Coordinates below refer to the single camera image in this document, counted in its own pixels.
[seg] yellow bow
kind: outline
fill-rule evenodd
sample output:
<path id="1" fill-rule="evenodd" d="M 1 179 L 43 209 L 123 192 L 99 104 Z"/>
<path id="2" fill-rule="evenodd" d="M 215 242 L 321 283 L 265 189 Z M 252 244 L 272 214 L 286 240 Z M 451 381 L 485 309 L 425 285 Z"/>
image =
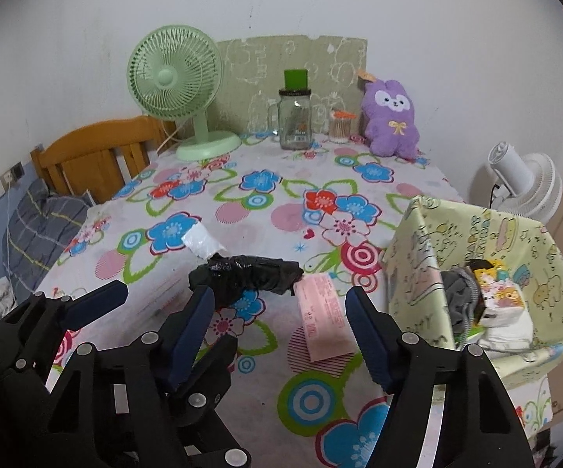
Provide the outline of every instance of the yellow bow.
<path id="1" fill-rule="evenodd" d="M 394 128 L 394 135 L 405 135 L 405 130 L 407 128 L 407 123 L 399 123 L 398 121 L 390 121 L 390 126 Z"/>

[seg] pink receipt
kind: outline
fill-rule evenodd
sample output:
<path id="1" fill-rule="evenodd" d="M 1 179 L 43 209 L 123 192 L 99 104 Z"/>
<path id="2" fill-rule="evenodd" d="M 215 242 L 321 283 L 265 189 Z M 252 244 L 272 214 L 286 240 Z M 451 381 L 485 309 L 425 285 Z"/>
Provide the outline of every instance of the pink receipt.
<path id="1" fill-rule="evenodd" d="M 327 273 L 303 275 L 295 283 L 309 358 L 312 362 L 357 351 L 351 326 Z"/>

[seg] floral tablecloth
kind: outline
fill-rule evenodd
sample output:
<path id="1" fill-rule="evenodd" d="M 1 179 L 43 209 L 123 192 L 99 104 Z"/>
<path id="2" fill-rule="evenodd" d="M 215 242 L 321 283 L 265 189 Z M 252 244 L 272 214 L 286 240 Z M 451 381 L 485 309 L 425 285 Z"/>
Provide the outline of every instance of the floral tablecloth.
<path id="1" fill-rule="evenodd" d="M 39 290 L 78 297 L 121 279 L 130 296 L 67 333 L 49 385 L 81 342 L 100 349 L 129 343 L 181 309 L 188 272 L 201 263 L 182 236 L 198 221 L 231 254 L 296 260 L 307 273 L 329 273 L 341 301 L 360 285 L 383 310 L 379 256 L 408 199 L 460 198 L 423 154 L 412 162 L 379 158 L 361 139 L 337 145 L 319 137 L 311 149 L 290 152 L 267 133 L 245 136 L 236 151 L 200 163 L 164 154 L 114 200 L 93 208 Z M 257 466 L 365 466 L 388 404 L 360 353 L 310 362 L 289 293 L 245 292 L 215 312 L 199 355 L 227 333 L 238 338 L 239 353 L 218 413 Z M 551 414 L 547 380 L 535 385 L 516 403 L 529 434 Z M 437 442 L 432 428 L 428 465 Z"/>

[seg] glass jar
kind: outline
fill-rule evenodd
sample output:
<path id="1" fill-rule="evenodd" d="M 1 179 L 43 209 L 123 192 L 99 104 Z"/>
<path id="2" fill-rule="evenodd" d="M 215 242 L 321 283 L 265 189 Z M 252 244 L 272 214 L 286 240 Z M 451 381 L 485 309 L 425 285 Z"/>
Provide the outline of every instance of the glass jar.
<path id="1" fill-rule="evenodd" d="M 279 101 L 268 108 L 268 130 L 277 132 L 282 149 L 309 149 L 312 144 L 311 90 L 279 90 Z"/>

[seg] fan base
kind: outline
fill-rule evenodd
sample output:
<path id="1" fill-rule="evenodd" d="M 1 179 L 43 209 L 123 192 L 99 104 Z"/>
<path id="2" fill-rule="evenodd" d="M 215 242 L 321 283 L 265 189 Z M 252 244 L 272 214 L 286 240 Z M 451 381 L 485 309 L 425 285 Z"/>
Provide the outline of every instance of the fan base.
<path id="1" fill-rule="evenodd" d="M 227 130 L 211 131 L 208 133 L 207 142 L 200 143 L 197 142 L 195 137 L 191 137 L 179 145 L 175 154 L 178 160 L 207 160 L 233 151 L 240 144 L 240 137 L 233 132 Z"/>

